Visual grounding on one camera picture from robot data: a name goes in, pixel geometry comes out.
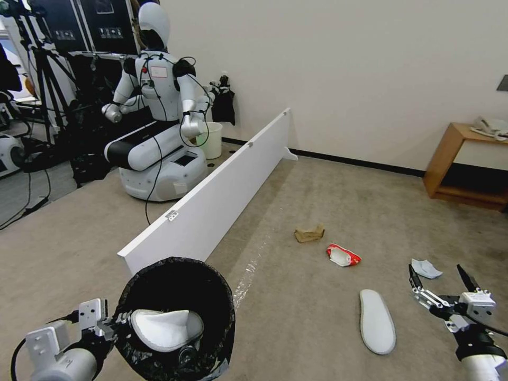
black baseboard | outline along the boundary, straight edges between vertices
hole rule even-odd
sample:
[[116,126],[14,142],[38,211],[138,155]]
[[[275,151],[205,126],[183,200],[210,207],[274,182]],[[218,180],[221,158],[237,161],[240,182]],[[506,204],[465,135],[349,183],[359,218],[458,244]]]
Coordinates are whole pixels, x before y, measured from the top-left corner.
[[[244,145],[245,143],[247,143],[244,140],[231,139],[231,138],[225,138],[225,137],[222,138],[222,141],[226,142],[226,143],[239,144],[241,146]],[[341,162],[344,164],[351,164],[351,165],[356,165],[359,167],[380,169],[380,170],[385,170],[388,172],[400,173],[400,174],[409,175],[409,176],[423,177],[425,175],[425,171],[413,169],[413,168],[391,166],[388,164],[380,164],[380,163],[375,163],[375,162],[371,162],[371,161],[345,158],[345,157],[341,157],[341,156],[325,155],[324,153],[302,151],[302,150],[297,150],[297,149],[293,149],[293,148],[290,148],[290,150],[292,153],[294,153],[295,155],[298,155],[298,156],[307,156],[307,157],[312,157],[315,159],[336,161],[336,162]]]

metal hinge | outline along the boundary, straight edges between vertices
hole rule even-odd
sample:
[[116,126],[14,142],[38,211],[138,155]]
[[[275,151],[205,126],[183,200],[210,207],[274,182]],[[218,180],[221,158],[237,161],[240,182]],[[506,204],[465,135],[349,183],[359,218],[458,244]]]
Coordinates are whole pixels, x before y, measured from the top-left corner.
[[168,213],[168,214],[166,214],[166,218],[167,218],[169,221],[174,220],[177,216],[178,216],[178,212],[177,212],[177,211],[169,211],[169,213]]

paper scrap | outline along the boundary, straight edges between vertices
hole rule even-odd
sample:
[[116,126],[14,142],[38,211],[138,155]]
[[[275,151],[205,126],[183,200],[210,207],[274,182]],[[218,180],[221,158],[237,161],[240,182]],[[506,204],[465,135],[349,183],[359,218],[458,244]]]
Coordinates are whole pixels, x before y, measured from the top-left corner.
[[314,230],[296,229],[295,237],[299,243],[316,241],[324,236],[324,225],[319,224]]

white partition board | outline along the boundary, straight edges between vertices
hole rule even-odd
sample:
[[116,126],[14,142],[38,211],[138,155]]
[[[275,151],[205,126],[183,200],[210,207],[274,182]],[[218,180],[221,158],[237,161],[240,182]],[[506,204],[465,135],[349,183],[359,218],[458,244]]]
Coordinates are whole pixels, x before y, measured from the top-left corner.
[[170,210],[123,248],[131,274],[168,257],[205,261],[245,209],[287,149],[287,108]]

white bucket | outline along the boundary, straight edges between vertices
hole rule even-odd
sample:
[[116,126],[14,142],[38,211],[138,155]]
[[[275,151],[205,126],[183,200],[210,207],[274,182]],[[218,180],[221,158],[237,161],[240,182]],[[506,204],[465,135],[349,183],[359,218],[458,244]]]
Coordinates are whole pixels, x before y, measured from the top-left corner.
[[207,133],[203,133],[196,138],[196,143],[205,152],[207,159],[216,159],[222,155],[222,125],[215,122],[208,123],[208,140],[206,139]]

